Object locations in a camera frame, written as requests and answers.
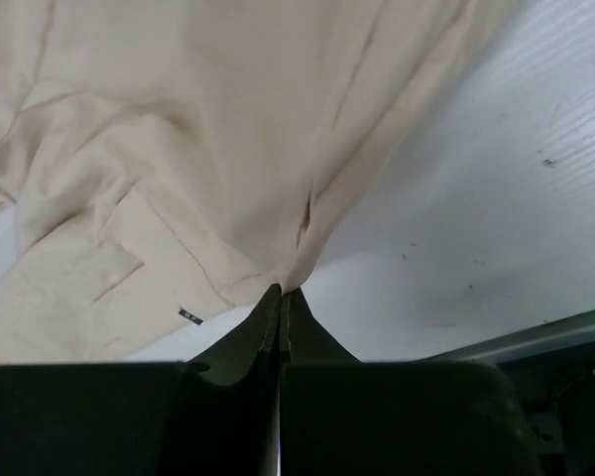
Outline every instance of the white surface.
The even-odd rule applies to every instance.
[[[366,360],[424,357],[594,309],[595,0],[525,5],[340,224],[303,288]],[[247,312],[131,358],[191,357]]]

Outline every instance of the small black tag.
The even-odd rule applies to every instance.
[[[203,323],[203,321],[200,317],[196,317],[194,314],[192,314],[191,312],[187,312],[183,308],[180,309],[180,311],[178,312],[178,315],[182,315],[185,319],[193,322],[196,325],[201,325]]]

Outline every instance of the cloth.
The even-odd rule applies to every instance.
[[[0,0],[0,362],[298,287],[507,0]]]

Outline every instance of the wrinkled fabric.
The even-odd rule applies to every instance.
[[[0,362],[115,359],[298,287],[511,10],[0,0]]]

